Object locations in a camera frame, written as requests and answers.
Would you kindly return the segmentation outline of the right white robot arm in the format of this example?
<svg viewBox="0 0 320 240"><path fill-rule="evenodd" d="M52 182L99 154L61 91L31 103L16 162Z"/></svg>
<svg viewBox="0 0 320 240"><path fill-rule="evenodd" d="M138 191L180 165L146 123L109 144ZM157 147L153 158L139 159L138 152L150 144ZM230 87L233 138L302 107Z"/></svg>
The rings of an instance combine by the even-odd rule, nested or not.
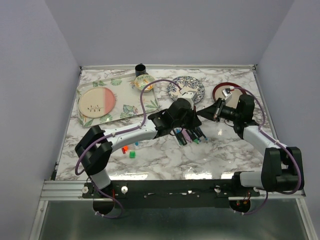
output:
<svg viewBox="0 0 320 240"><path fill-rule="evenodd" d="M251 144L263 156L261 171L236 172L230 183L230 191L241 196L248 188L263 189L266 192L293 194L304 187L302 153L297 147L289 147L271 137L253 119L255 98L242 94L236 108L226 106L219 98L214 104L197 111L207 120L220 119L233 123L234 132Z"/></svg>

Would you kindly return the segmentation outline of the green highlighter cap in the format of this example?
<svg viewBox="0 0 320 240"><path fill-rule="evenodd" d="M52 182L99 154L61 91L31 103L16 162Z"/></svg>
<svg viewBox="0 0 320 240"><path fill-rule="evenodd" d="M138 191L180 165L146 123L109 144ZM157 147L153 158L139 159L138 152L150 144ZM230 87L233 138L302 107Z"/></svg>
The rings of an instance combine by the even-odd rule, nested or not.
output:
<svg viewBox="0 0 320 240"><path fill-rule="evenodd" d="M131 151L131 152L129 153L129 157L130 157L131 159L134 159L134 158L136 157L136 152L135 152L135 151Z"/></svg>

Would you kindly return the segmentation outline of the green black highlighter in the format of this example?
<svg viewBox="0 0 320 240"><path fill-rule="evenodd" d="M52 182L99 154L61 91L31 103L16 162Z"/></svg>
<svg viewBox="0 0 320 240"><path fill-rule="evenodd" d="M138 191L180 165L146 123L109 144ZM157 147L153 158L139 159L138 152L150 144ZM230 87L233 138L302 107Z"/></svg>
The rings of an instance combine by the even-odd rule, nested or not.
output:
<svg viewBox="0 0 320 240"><path fill-rule="evenodd" d="M194 143L199 144L198 138L196 137L196 135L192 131L188 130L187 133Z"/></svg>

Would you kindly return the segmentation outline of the blue black highlighter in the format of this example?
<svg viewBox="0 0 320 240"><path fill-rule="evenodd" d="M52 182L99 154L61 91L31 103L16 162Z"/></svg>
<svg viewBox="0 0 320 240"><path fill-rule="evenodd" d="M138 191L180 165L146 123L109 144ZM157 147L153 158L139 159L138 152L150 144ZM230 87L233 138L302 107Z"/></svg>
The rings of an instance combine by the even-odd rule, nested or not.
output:
<svg viewBox="0 0 320 240"><path fill-rule="evenodd" d="M178 130L178 129L175 129L174 132L175 132L175 136L176 136L178 142L179 142L182 146L187 145L187 141L186 141L184 135L182 134L182 132L181 132L180 130Z"/></svg>

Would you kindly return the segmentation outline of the purple translucent highlighter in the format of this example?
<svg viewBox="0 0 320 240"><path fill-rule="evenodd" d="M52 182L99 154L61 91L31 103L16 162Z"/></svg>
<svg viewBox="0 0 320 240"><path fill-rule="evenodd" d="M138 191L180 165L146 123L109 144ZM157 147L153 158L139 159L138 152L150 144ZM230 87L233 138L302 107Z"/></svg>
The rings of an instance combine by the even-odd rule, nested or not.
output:
<svg viewBox="0 0 320 240"><path fill-rule="evenodd" d="M183 129L183 130L181 131L181 133L182 133L183 137L185 138L185 140L186 140L187 142L189 142L189 143L192 143L192 142L193 142L193 140L191 139L191 137L190 137L190 135L188 134L188 132L187 132L186 129Z"/></svg>

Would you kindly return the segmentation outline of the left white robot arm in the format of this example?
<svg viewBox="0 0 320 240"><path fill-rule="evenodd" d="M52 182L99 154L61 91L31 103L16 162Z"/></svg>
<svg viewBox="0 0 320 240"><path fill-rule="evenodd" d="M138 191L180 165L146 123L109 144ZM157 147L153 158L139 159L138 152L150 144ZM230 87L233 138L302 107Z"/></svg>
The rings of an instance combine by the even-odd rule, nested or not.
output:
<svg viewBox="0 0 320 240"><path fill-rule="evenodd" d="M169 108L149 115L141 123L118 130L91 127L75 147L85 173L94 184L93 191L101 198L111 191L111 180L106 166L113 152L140 141L169 135L175 128L193 130L201 125L193 100L178 98Z"/></svg>

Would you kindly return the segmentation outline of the orange black highlighter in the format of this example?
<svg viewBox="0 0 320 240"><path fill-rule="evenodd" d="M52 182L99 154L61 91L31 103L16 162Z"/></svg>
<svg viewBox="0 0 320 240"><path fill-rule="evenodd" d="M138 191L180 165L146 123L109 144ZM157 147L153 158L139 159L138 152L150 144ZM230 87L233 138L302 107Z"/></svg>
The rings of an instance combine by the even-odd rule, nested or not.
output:
<svg viewBox="0 0 320 240"><path fill-rule="evenodd" d="M194 129L193 132L197 136L197 138L201 138L202 137L202 134L197 129Z"/></svg>

